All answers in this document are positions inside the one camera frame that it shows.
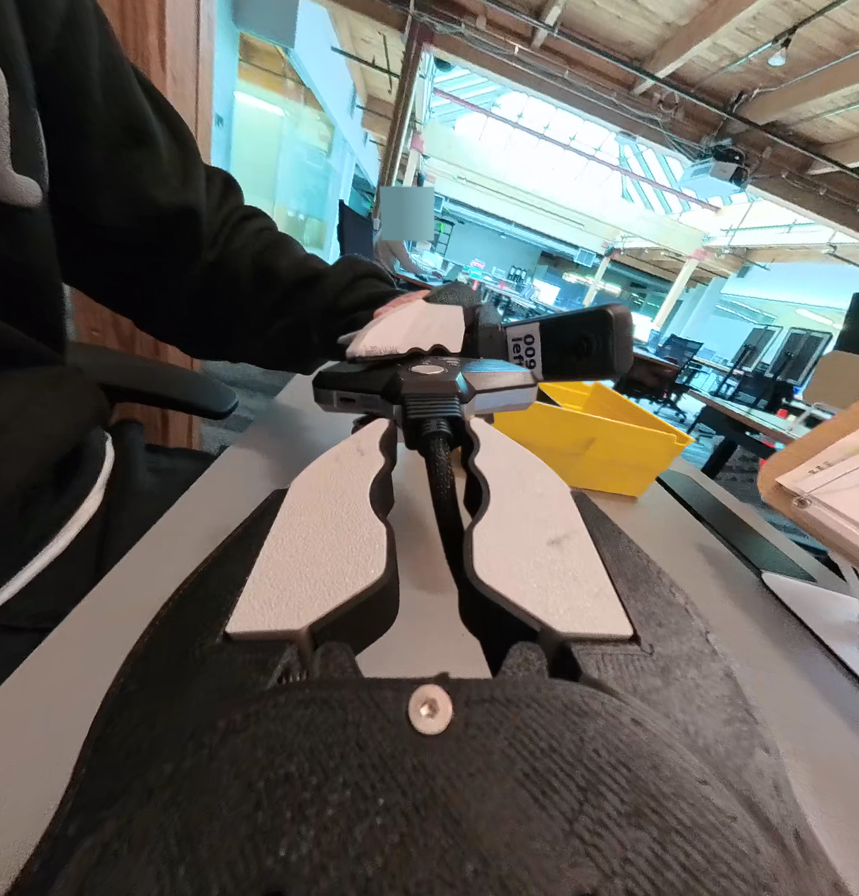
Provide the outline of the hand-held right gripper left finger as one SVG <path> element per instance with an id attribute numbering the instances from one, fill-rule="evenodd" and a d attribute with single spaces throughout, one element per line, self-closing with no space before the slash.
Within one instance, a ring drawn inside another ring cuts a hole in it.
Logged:
<path id="1" fill-rule="evenodd" d="M 374 420 L 296 476 L 226 624 L 232 640 L 374 644 L 391 629 L 397 443 L 396 425 Z"/>

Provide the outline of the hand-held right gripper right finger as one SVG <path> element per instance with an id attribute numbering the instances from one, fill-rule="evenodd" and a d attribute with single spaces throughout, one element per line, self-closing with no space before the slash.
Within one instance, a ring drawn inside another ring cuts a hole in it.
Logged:
<path id="1" fill-rule="evenodd" d="M 475 592 L 554 644 L 631 641 L 635 629 L 565 481 L 485 420 L 466 421 L 462 455 L 464 567 Z"/>

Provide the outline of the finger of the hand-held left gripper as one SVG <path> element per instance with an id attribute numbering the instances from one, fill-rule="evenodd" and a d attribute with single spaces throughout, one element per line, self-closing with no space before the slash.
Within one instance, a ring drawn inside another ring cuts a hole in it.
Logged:
<path id="1" fill-rule="evenodd" d="M 348 361 L 379 361 L 411 355 L 458 354 L 467 330 L 465 309 L 417 299 L 392 308 L 338 343 Z"/>

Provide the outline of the dark grey braided-cable hub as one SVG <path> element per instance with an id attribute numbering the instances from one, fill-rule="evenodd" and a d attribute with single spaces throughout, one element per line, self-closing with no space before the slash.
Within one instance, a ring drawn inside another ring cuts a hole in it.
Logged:
<path id="1" fill-rule="evenodd" d="M 326 411 L 392 420 L 405 446 L 426 466 L 435 522 L 458 590 L 458 611 L 479 642 L 489 672 L 500 672 L 515 644 L 537 640 L 513 610 L 496 609 L 468 584 L 465 527 L 452 454 L 468 444 L 466 420 L 535 402 L 532 373 L 502 360 L 412 357 L 386 362 L 330 365 L 313 379 L 315 402 Z"/>

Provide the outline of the yellow storage bin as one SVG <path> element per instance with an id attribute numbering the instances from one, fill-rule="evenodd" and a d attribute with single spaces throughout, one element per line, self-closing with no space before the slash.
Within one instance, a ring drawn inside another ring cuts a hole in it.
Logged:
<path id="1" fill-rule="evenodd" d="M 544 461 L 571 488 L 640 497 L 693 444 L 692 436 L 602 383 L 542 383 L 494 427 Z"/>

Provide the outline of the person's left forearm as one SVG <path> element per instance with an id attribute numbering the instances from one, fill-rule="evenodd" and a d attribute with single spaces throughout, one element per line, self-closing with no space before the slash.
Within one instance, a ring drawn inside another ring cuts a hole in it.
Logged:
<path id="1" fill-rule="evenodd" d="M 190 357 L 312 373 L 339 357 L 340 337 L 401 296 L 378 264 L 323 261 L 246 204 L 228 172 L 203 173 L 203 247 L 175 343 Z"/>

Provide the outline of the dark desk divider strip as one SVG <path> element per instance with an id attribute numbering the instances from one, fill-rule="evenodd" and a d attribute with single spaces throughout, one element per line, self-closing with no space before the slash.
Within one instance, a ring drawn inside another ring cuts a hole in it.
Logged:
<path id="1" fill-rule="evenodd" d="M 850 594 L 827 549 L 770 509 L 757 495 L 751 475 L 717 481 L 694 467 L 679 466 L 660 474 L 657 482 L 751 571 Z"/>

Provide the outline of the brown background desk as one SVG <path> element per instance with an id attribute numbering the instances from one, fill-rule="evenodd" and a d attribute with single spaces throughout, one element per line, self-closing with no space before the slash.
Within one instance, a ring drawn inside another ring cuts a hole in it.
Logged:
<path id="1" fill-rule="evenodd" d="M 795 399 L 782 399 L 776 391 L 771 397 L 777 403 L 768 407 L 762 407 L 759 400 L 746 405 L 718 396 L 714 391 L 702 391 L 692 385 L 692 379 L 704 369 L 726 375 L 732 372 L 695 358 L 690 367 L 689 388 L 678 401 L 679 408 L 687 413 L 686 422 L 682 424 L 687 434 L 704 427 L 719 437 L 702 466 L 702 473 L 709 478 L 718 476 L 738 450 L 764 463 L 783 446 L 790 445 L 831 418 L 827 410 Z M 668 361 L 647 351 L 636 350 L 628 374 L 616 380 L 615 390 L 630 399 L 653 402 L 659 408 L 667 378 L 676 372 Z"/>

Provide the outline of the grey desk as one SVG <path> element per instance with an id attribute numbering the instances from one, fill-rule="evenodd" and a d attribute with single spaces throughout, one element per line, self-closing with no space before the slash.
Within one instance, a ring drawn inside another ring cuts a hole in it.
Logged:
<path id="1" fill-rule="evenodd" d="M 45 831 L 99 705 L 164 601 L 271 491 L 351 429 L 296 377 L 0 687 L 0 894 Z M 422 463 L 394 470 L 401 611 L 360 655 L 373 676 L 480 673 L 438 545 Z M 693 602 L 779 746 L 800 806 L 859 894 L 859 680 L 658 484 L 587 498 Z"/>

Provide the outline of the person's left hand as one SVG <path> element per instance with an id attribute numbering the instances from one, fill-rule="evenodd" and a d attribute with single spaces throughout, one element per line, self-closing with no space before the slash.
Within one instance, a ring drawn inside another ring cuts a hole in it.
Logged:
<path id="1" fill-rule="evenodd" d="M 372 314 L 372 319 L 373 320 L 379 319 L 382 316 L 390 314 L 391 312 L 393 312 L 401 307 L 404 307 L 406 305 L 409 305 L 412 302 L 423 300 L 430 294 L 430 292 L 431 292 L 431 290 L 429 290 L 429 289 L 421 289 L 421 290 L 413 290 L 413 291 L 407 292 L 407 293 L 402 293 L 402 294 L 394 297 L 392 300 L 385 303 L 381 307 L 377 308 Z"/>

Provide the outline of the black mesh office chair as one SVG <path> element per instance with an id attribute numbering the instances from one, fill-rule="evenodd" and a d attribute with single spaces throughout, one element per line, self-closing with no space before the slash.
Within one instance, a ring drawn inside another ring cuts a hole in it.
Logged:
<path id="1" fill-rule="evenodd" d="M 690 367 L 703 346 L 704 342 L 689 340 L 675 334 L 671 334 L 665 342 L 659 345 L 656 355 L 668 361 L 677 369 L 677 372 L 667 378 L 657 413 L 662 409 L 670 408 L 677 414 L 681 423 L 686 422 L 687 414 L 679 408 L 678 401 L 689 388 L 688 377 L 692 376 Z"/>

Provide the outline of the ceiling projector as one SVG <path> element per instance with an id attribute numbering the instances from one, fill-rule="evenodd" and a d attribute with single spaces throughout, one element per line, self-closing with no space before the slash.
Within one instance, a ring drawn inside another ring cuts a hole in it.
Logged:
<path id="1" fill-rule="evenodd" d="M 684 169 L 676 189 L 710 203 L 726 200 L 747 190 L 749 167 L 747 155 L 732 145 L 717 145 L 708 156 Z"/>

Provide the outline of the silver stand base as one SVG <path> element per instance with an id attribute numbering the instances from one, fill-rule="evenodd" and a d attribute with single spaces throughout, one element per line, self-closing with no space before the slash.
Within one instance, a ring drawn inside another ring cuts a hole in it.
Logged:
<path id="1" fill-rule="evenodd" d="M 859 600 L 812 582 L 762 572 L 763 584 L 859 681 Z"/>

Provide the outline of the person's black striped pants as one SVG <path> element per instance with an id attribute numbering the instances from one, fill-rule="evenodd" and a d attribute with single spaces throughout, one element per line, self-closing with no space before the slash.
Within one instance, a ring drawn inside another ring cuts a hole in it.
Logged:
<path id="1" fill-rule="evenodd" d="M 146 442 L 141 423 L 94 427 L 0 507 L 0 686 L 211 467 Z"/>

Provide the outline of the wooden pillar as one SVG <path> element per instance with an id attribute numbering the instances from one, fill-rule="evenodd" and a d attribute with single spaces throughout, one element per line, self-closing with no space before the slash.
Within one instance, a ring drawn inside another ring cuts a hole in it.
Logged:
<path id="1" fill-rule="evenodd" d="M 99 1 L 134 65 L 176 108 L 211 160 L 215 2 Z M 74 333 L 81 342 L 121 350 L 197 372 L 201 364 L 113 314 L 76 290 L 70 292 Z"/>

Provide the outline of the person's black hoodie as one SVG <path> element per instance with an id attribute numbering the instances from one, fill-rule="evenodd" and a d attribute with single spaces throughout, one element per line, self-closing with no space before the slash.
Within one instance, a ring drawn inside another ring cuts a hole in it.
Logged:
<path id="1" fill-rule="evenodd" d="M 276 360 L 276 236 L 95 2 L 0 2 L 0 369 L 65 353 L 65 287 L 201 360 Z"/>

